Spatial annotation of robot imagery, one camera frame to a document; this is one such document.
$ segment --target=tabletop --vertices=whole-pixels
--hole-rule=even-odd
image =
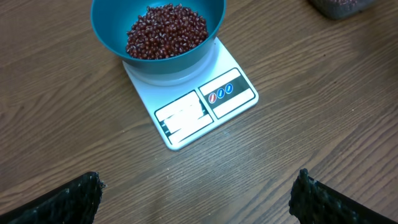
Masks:
[[[0,214],[86,171],[96,223],[298,223],[299,170],[398,221],[398,2],[343,21],[307,1],[229,0],[218,37],[258,104],[168,150],[91,1],[0,2]]]

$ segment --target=red button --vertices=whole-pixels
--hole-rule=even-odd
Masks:
[[[209,95],[209,103],[214,103],[217,100],[216,93],[211,93]]]

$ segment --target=black object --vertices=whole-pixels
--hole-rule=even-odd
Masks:
[[[93,223],[105,185],[88,172],[55,190],[0,216],[8,224]]]
[[[300,170],[290,193],[289,213],[301,224],[397,224]]]
[[[338,20],[367,9],[375,0],[309,0],[329,19]]]

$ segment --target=blue bowl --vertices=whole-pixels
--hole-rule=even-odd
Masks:
[[[209,38],[198,47],[176,57],[160,60],[140,60],[126,53],[126,32],[138,20],[138,15],[145,15],[147,6],[157,7],[172,3],[182,4],[198,11],[207,21]],[[166,74],[179,72],[199,61],[212,47],[216,34],[224,19],[226,0],[93,0],[91,24],[97,38],[136,70],[147,74]]]

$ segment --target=scale platform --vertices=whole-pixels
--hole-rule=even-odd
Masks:
[[[218,38],[196,64],[168,75],[124,68],[167,147],[177,151],[254,106],[258,92]]]

